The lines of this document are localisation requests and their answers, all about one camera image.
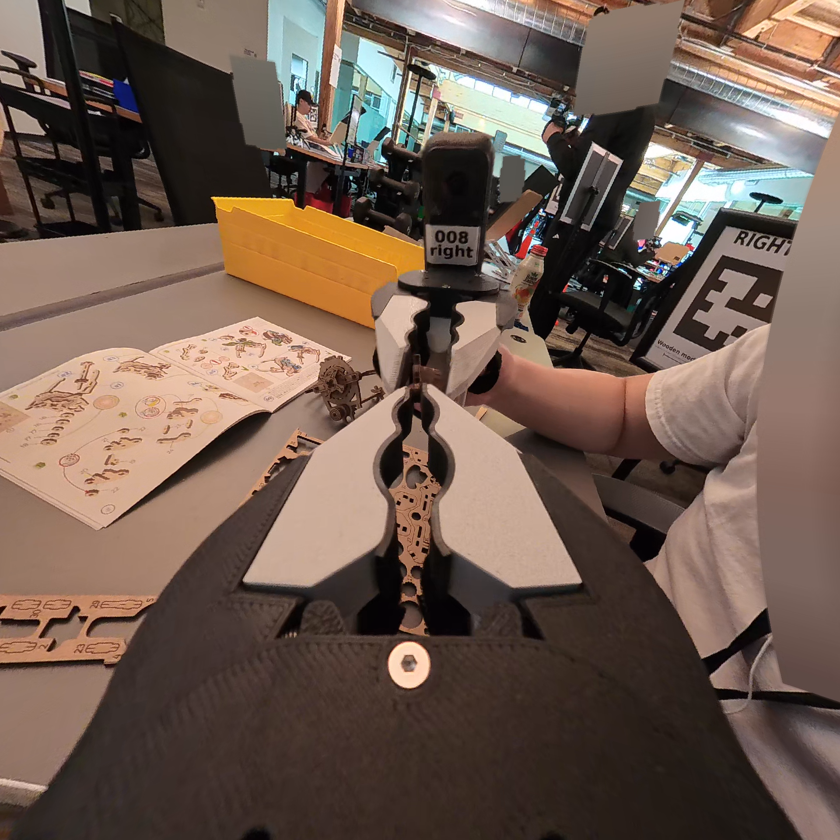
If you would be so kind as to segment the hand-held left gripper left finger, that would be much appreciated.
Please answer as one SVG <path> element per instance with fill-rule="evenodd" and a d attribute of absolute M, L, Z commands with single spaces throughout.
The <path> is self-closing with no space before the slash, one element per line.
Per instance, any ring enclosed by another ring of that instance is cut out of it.
<path fill-rule="evenodd" d="M 399 388 L 304 458 L 244 589 L 328 601 L 355 632 L 399 636 L 404 615 L 392 487 L 413 397 Z"/>

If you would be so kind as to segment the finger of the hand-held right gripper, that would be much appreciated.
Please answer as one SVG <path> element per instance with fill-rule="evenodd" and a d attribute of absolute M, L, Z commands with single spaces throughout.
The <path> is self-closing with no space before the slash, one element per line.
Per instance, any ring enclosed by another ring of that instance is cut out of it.
<path fill-rule="evenodd" d="M 505 315 L 496 298 L 445 298 L 438 314 L 438 387 L 456 403 L 494 357 Z"/>
<path fill-rule="evenodd" d="M 385 394 L 412 381 L 420 313 L 429 301 L 408 291 L 376 291 L 371 297 L 377 370 Z"/>

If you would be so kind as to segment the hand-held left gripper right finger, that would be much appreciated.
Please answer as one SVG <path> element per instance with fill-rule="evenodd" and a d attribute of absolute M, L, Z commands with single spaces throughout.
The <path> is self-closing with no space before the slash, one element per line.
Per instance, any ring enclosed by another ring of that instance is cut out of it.
<path fill-rule="evenodd" d="M 520 453 L 425 385 L 430 514 L 422 607 L 431 635 L 468 635 L 495 604 L 579 592 L 583 581 Z"/>

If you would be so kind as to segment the person's right forearm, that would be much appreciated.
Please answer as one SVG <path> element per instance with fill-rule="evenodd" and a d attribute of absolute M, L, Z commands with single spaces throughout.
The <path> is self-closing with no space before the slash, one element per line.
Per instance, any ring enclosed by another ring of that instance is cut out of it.
<path fill-rule="evenodd" d="M 470 405 L 487 405 L 512 421 L 585 453 L 622 459 L 662 460 L 646 414 L 651 374 L 610 374 L 553 369 L 500 349 L 497 383 L 487 393 L 468 394 Z"/>

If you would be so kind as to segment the dark wooden model assembly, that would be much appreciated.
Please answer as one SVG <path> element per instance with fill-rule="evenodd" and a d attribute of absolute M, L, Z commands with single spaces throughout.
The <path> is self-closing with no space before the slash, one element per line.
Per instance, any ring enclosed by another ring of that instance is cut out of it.
<path fill-rule="evenodd" d="M 320 363 L 319 376 L 315 384 L 304 394 L 317 393 L 321 396 L 330 418 L 338 423 L 349 423 L 366 403 L 378 403 L 385 398 L 381 386 L 375 385 L 371 393 L 362 397 L 360 381 L 376 371 L 356 371 L 348 361 L 338 355 L 330 356 Z"/>

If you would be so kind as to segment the laser-cut wooden parts sheet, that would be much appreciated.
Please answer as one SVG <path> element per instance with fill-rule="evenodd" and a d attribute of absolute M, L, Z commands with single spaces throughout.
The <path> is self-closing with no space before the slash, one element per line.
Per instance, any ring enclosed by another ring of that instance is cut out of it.
<path fill-rule="evenodd" d="M 392 488 L 398 559 L 403 573 L 400 604 L 404 615 L 400 633 L 422 637 L 428 633 L 422 607 L 422 577 L 430 549 L 429 520 L 439 484 L 427 466 L 426 453 L 405 445 L 403 456 L 402 481 Z"/>

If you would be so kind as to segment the rack of black dumbbells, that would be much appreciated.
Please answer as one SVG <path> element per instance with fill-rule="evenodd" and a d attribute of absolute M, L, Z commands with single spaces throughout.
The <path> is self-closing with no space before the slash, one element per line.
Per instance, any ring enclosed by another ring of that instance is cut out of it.
<path fill-rule="evenodd" d="M 422 203 L 422 159 L 387 137 L 381 144 L 381 154 L 386 168 L 373 168 L 368 175 L 368 186 L 374 199 L 359 196 L 352 211 L 357 224 L 384 231 L 393 228 L 411 239 L 419 239 L 423 222 L 418 215 Z"/>

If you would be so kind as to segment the red-capped drink bottle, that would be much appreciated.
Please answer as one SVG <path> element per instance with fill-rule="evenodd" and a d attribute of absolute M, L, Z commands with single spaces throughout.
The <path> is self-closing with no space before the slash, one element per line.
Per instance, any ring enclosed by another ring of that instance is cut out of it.
<path fill-rule="evenodd" d="M 532 294 L 542 278 L 547 252 L 548 249 L 542 245 L 531 247 L 511 276 L 509 291 L 518 306 L 516 322 L 522 320 Z"/>

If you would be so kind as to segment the black office chair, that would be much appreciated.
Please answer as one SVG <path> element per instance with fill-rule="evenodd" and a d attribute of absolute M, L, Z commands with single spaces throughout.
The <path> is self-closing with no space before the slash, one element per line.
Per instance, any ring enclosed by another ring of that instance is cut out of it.
<path fill-rule="evenodd" d="M 639 338 L 673 285 L 669 278 L 647 276 L 630 266 L 606 263 L 600 259 L 594 259 L 592 264 L 599 268 L 599 277 L 602 279 L 599 293 L 573 290 L 555 295 L 570 312 L 567 332 L 584 330 L 583 340 L 573 351 L 550 352 L 556 368 L 593 371 L 594 366 L 582 355 L 589 338 L 594 335 L 609 340 L 617 347 L 624 347 L 631 340 Z M 635 309 L 630 311 L 622 306 L 622 302 L 629 302 L 636 280 L 645 280 L 647 284 Z"/>
<path fill-rule="evenodd" d="M 684 508 L 659 494 L 627 482 L 627 477 L 640 463 L 638 458 L 625 458 L 611 476 L 594 474 L 595 488 L 606 514 L 634 529 L 629 542 L 637 557 L 653 559 L 665 542 L 672 524 Z"/>
<path fill-rule="evenodd" d="M 92 128 L 92 137 L 97 153 L 102 159 L 110 159 L 110 166 L 101 167 L 101 179 L 104 201 L 108 209 L 109 222 L 124 229 L 139 229 L 140 208 L 147 207 L 152 211 L 154 221 L 162 224 L 165 220 L 163 210 L 137 194 L 137 185 L 133 174 L 135 161 L 147 160 L 151 157 L 151 148 L 144 138 L 144 132 L 138 127 L 131 127 L 126 121 L 103 120 L 106 128 Z M 81 158 L 71 160 L 63 156 L 60 146 L 65 145 L 78 151 L 79 145 L 72 128 L 59 125 L 42 124 L 46 138 L 52 148 L 52 155 L 26 156 L 20 154 L 16 158 L 18 167 L 26 184 L 31 179 L 51 184 L 56 187 L 40 199 L 43 208 L 53 210 L 56 198 L 62 199 L 67 208 L 70 221 L 68 223 L 50 223 L 45 230 L 50 235 L 75 235 L 86 233 L 88 228 L 76 216 L 71 197 L 79 194 L 91 196 L 91 188 Z"/>

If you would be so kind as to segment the yellow plastic bin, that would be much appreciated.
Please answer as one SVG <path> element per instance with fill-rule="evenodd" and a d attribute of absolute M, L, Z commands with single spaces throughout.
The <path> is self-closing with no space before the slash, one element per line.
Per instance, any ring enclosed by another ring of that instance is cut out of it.
<path fill-rule="evenodd" d="M 365 327 L 371 295 L 424 248 L 289 199 L 213 198 L 226 272 Z"/>

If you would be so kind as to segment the illustrated instruction booklet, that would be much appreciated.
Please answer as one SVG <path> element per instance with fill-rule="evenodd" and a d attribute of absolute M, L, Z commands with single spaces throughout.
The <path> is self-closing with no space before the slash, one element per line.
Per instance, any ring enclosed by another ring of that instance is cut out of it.
<path fill-rule="evenodd" d="M 84 353 L 1 394 L 2 476 L 106 528 L 244 418 L 351 357 L 262 318 L 149 353 Z"/>

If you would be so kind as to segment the black-and-white marker sign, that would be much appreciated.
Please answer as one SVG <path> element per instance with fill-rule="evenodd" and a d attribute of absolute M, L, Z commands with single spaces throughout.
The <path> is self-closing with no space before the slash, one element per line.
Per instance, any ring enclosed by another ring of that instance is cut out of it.
<path fill-rule="evenodd" d="M 662 371 L 716 351 L 772 320 L 796 222 L 721 209 L 671 275 L 675 285 L 631 362 Z"/>

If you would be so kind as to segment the black partition panel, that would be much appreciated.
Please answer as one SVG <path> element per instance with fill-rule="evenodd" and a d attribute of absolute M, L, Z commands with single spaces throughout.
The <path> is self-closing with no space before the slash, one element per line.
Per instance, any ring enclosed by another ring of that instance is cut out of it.
<path fill-rule="evenodd" d="M 129 84 L 177 226 L 216 221 L 214 196 L 270 198 L 245 143 L 229 73 L 113 23 Z"/>

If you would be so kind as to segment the long wooden offcut frame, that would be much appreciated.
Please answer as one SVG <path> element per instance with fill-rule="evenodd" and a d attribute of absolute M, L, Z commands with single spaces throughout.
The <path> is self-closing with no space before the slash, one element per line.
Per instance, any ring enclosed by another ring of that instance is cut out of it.
<path fill-rule="evenodd" d="M 35 630 L 26 636 L 3 637 L 1 664 L 114 666 L 126 651 L 126 639 L 92 636 L 91 628 L 101 621 L 134 619 L 157 599 L 156 595 L 2 594 L 2 621 L 33 623 Z M 72 617 L 80 620 L 75 636 L 58 642 L 47 634 L 52 623 Z"/>

